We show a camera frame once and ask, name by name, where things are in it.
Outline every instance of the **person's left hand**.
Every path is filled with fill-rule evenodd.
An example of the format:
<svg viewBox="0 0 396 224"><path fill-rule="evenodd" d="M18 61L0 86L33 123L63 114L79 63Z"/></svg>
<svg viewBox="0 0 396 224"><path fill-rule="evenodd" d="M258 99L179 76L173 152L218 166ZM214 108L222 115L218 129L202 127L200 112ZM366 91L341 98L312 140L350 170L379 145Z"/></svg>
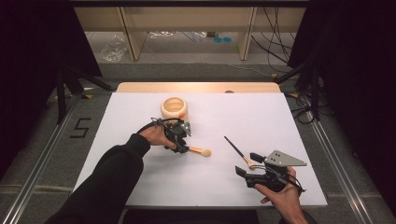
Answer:
<svg viewBox="0 0 396 224"><path fill-rule="evenodd" d="M151 126L139 134L145 137L152 146L165 146L171 149L177 147L175 143L166 138L162 125Z"/></svg>

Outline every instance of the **black sleeve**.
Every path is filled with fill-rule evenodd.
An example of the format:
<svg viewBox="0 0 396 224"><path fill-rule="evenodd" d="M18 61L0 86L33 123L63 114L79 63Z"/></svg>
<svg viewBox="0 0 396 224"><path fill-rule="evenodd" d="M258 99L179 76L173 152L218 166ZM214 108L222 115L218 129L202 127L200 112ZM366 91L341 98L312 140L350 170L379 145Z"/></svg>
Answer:
<svg viewBox="0 0 396 224"><path fill-rule="evenodd" d="M149 148L146 138L136 133L125 145L111 148L46 223L118 223Z"/></svg>

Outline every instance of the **gray carpet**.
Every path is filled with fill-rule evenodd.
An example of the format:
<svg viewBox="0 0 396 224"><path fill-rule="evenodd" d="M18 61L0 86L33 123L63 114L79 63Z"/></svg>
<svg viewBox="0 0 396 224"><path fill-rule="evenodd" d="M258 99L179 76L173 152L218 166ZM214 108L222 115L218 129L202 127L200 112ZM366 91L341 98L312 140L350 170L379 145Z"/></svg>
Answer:
<svg viewBox="0 0 396 224"><path fill-rule="evenodd" d="M113 87L117 87L122 81L272 81L273 79L267 75L281 74L268 65L250 64L244 67L245 69L236 68L232 65L204 63L100 64L104 74L104 78L101 79ZM277 66L276 69L290 70L286 66ZM281 90L293 91L295 80L296 78L291 78L282 83ZM62 206L76 184L111 94L111 92L97 88L85 80L81 80L81 82L84 87L95 88L85 92L87 95L92 95L92 98L78 101L62 138L53 152L19 223L43 223L48 216ZM7 213L7 209L33 169L55 128L57 104L54 96L51 95L49 98L48 108L43 110L42 118L37 123L35 132L32 133L29 145L19 153L7 174L0 181L1 219ZM298 107L293 98L288 98L288 103L290 109ZM328 114L331 114L329 108L321 110L321 123L351 181L363 198L372 221L374 223L396 223L395 217L378 194L359 159L352 155L352 149L336 118ZM83 138L71 138L71 136L83 135L84 131L75 130L79 119L83 119L80 122L83 122L84 127L89 128L89 130ZM296 121L296 125L329 204L323 208L306 207L305 210L318 223L359 223L337 182L312 124L301 124ZM279 214L274 208L260 208L257 211L261 223L277 223L279 221Z"/></svg>

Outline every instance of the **table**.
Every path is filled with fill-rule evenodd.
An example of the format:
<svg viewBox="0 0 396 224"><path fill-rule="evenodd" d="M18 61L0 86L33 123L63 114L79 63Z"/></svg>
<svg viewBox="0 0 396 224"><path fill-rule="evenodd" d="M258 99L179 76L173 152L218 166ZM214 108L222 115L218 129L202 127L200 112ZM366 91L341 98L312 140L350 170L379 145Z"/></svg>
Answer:
<svg viewBox="0 0 396 224"><path fill-rule="evenodd" d="M172 91L156 91L155 84ZM194 86L195 92L177 88L183 84ZM127 87L135 91L126 92ZM272 92L258 92L271 88ZM327 205L286 99L274 83L123 83L119 89L111 96L76 187L90 175L109 148L125 143L132 132L150 122L150 117L158 118L163 100L178 96L184 98L189 107L192 137L186 138L188 146L209 148L212 156L204 158L190 152L175 154L163 147L152 147L144 158L145 170L126 205L149 208L268 206L261 205L260 193L247 188L245 180L235 174L235 165L247 170L248 167L224 135L247 156L250 152L265 156L277 149L306 161L307 166L295 167L298 179L308 189L301 196L301 204ZM222 93L224 90L240 93ZM262 174L261 171L248 172Z"/></svg>

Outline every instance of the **floor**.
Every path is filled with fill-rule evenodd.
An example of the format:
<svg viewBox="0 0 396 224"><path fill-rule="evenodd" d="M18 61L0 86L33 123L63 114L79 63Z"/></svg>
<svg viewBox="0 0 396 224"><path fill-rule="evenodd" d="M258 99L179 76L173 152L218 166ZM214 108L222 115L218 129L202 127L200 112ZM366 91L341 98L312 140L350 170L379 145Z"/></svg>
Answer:
<svg viewBox="0 0 396 224"><path fill-rule="evenodd" d="M281 76L290 70L283 62L288 59L284 49L290 52L289 48L292 48L295 36L295 34L281 34L283 45L289 47L281 48L274 44L274 42L279 43L278 39L274 39L274 42L266 39L271 39L273 34L254 34L255 39L262 46L252 41L247 60L241 61L234 33L219 33L220 42L214 41L213 37L201 37L193 33L165 33L170 36L158 34L160 32L148 34L138 61L131 61L130 55L126 51L118 63L104 59L102 51L108 47L114 36L125 39L122 33L87 32L86 36L100 65L178 64L180 69L183 69L189 64L221 64L229 69L241 71L241 73L249 71L268 78ZM231 41L224 41L227 39L224 37L231 38ZM267 49L270 47L270 50L278 58L267 53L262 47ZM271 65L271 69L260 70L258 65L267 67ZM104 80L113 86L117 86L120 81L127 79L122 76L122 73L116 71L104 73ZM281 90L284 92L293 91L292 82L295 79L295 77L291 78L290 82L282 84ZM84 87L94 88L90 83L84 83ZM78 101L78 104L72 108L74 112L71 115L71 120L80 119L80 122L86 122L84 118L90 118L95 121L87 123L90 125L90 131L86 132L87 136L71 140L70 135L82 135L83 133L81 130L76 131L75 123L70 122L61 127L62 130L58 130L63 134L62 137L56 142L49 143L51 135L57 131L55 125L57 119L56 94L51 95L48 108L43 112L43 117L37 124L37 131L32 135L30 144L21 151L0 181L0 219L6 218L7 210L17 199L22 186L26 185L26 180L30 179L29 175L35 168L35 163L41 159L41 153L49 147L49 144L54 145L55 149L51 152L50 160L46 162L43 173L34 184L34 192L29 196L28 202L20 208L22 213L16 219L18 223L42 223L66 200L74 187L80 167L84 164L110 98L110 93L106 91L91 90L89 93L92 97L91 100L76 99L75 97L67 100L70 105L73 105L74 101ZM299 108L298 102L293 98L288 98L288 103L290 110ZM318 223L396 223L395 217L376 191L359 159L353 156L353 151L336 118L331 116L331 110L321 112L320 122L303 124L296 120L296 126L329 203L324 208L305 208L305 210ZM309 115L303 115L301 119L309 119ZM348 192L350 189L353 189L355 194ZM356 199L361 200L362 205L354 204ZM368 217L359 214L362 208L367 210ZM261 223L277 223L279 220L275 209L257 209L257 213Z"/></svg>

